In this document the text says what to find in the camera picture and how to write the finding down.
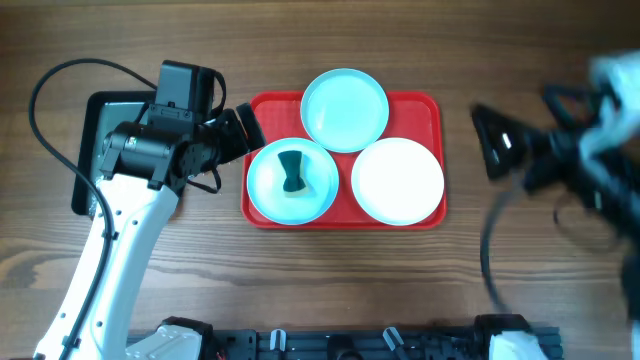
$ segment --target round plate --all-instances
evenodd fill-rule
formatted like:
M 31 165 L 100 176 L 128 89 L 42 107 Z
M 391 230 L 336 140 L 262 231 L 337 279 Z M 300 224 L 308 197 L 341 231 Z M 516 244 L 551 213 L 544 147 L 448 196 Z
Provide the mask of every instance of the round plate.
M 286 178 L 278 154 L 302 152 L 302 174 L 309 188 L 300 196 L 282 189 Z M 340 177 L 331 155 L 313 141 L 301 138 L 278 140 L 262 149 L 247 173 L 247 192 L 253 206 L 267 219 L 283 225 L 301 225 L 324 214 L 338 194 Z
M 374 143 L 389 120 L 387 96 L 371 76 L 336 69 L 318 76 L 302 97 L 302 125 L 325 149 L 350 153 Z
M 424 146 L 388 138 L 358 156 L 351 187 L 369 216 L 388 225 L 411 225 L 426 219 L 440 204 L 444 175 Z

